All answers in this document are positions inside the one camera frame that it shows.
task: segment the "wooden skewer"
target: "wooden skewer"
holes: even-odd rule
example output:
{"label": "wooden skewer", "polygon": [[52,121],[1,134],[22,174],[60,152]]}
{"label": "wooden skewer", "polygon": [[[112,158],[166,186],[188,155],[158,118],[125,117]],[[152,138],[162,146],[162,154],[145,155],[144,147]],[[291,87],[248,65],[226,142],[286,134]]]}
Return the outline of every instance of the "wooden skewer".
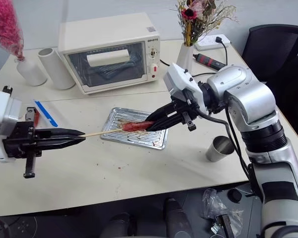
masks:
{"label": "wooden skewer", "polygon": [[122,129],[115,129],[115,130],[101,131],[101,132],[95,132],[95,133],[91,133],[91,134],[80,135],[80,137],[89,137],[89,136],[95,136],[95,135],[102,135],[102,134],[113,133],[113,132],[118,132],[118,131],[123,131],[123,130]]}

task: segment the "white vase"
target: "white vase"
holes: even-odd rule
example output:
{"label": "white vase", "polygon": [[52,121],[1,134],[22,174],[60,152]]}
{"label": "white vase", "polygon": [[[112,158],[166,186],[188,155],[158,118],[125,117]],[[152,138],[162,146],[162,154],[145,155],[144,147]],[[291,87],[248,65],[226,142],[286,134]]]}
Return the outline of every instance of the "white vase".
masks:
{"label": "white vase", "polygon": [[49,74],[53,84],[58,89],[68,89],[75,85],[69,71],[65,68],[60,57],[52,48],[42,49],[38,54],[43,66]]}
{"label": "white vase", "polygon": [[193,61],[193,46],[185,46],[181,45],[181,49],[179,52],[177,65],[179,65],[183,69],[187,69],[189,73],[192,70],[192,61]]}
{"label": "white vase", "polygon": [[17,63],[16,69],[31,86],[39,86],[46,82],[47,76],[33,61],[24,58],[22,60],[17,59]]}

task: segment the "sausage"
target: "sausage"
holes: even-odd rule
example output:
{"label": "sausage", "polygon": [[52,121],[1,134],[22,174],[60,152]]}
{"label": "sausage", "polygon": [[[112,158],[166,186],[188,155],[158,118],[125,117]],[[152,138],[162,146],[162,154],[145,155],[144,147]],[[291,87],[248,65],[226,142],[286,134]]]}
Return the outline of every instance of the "sausage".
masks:
{"label": "sausage", "polygon": [[146,130],[148,127],[152,126],[154,121],[142,121],[142,122],[129,122],[123,124],[123,131],[136,131],[136,130]]}

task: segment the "plastic bag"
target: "plastic bag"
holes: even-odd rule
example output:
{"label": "plastic bag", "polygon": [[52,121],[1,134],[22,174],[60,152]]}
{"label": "plastic bag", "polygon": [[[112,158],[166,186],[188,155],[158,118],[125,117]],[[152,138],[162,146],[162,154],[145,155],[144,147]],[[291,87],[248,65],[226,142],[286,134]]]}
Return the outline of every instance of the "plastic bag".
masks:
{"label": "plastic bag", "polygon": [[238,237],[243,227],[243,211],[228,209],[217,195],[217,191],[208,188],[202,197],[202,217],[215,219],[215,216],[228,214],[230,226],[235,237]]}

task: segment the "chair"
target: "chair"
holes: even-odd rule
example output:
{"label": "chair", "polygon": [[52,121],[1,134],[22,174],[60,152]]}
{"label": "chair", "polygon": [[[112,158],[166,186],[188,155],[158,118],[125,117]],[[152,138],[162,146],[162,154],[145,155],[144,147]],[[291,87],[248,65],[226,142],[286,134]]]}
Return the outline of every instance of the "chair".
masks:
{"label": "chair", "polygon": [[298,56],[266,85],[273,92],[278,108],[298,134]]}
{"label": "chair", "polygon": [[249,29],[242,58],[260,81],[269,79],[298,54],[298,26],[269,24]]}

